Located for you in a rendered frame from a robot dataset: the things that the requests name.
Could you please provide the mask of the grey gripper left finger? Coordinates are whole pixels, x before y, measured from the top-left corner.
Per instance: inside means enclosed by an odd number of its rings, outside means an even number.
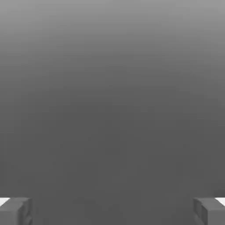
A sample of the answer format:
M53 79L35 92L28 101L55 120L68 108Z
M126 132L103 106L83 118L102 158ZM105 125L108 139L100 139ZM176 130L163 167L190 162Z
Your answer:
M28 197L0 197L0 225L33 225L33 201Z

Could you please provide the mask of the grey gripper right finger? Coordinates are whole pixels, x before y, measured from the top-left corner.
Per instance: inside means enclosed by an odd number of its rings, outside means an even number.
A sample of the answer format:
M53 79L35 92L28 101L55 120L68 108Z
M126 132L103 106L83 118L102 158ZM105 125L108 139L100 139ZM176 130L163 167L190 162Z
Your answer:
M196 225L225 225L225 197L194 198Z

